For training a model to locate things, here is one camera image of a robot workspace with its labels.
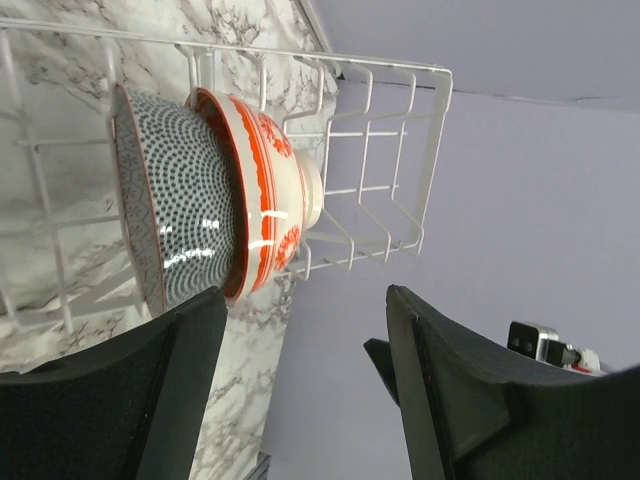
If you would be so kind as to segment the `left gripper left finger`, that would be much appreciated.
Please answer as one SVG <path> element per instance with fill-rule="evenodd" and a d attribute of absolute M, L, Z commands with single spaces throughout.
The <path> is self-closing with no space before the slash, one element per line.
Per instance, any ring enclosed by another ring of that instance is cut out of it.
<path fill-rule="evenodd" d="M 188 478 L 226 321 L 211 288 L 79 353 L 2 374 L 2 478 Z"/>

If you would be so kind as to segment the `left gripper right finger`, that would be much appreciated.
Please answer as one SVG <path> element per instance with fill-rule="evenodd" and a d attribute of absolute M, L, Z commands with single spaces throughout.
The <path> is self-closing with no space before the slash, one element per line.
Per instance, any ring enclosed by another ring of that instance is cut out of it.
<path fill-rule="evenodd" d="M 639 370 L 587 375 L 456 323 L 404 286 L 364 345 L 399 407 L 415 479 L 635 479 Z"/>

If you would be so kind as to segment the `orange floral bowl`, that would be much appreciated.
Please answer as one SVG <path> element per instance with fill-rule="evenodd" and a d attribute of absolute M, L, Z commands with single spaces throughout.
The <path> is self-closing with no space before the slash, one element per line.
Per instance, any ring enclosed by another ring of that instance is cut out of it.
<path fill-rule="evenodd" d="M 238 300 L 283 272 L 318 221 L 324 188 L 316 161 L 296 149 L 267 113 L 229 94 L 199 87 L 187 104 L 230 152 L 239 178 L 240 264 L 225 286 Z"/>

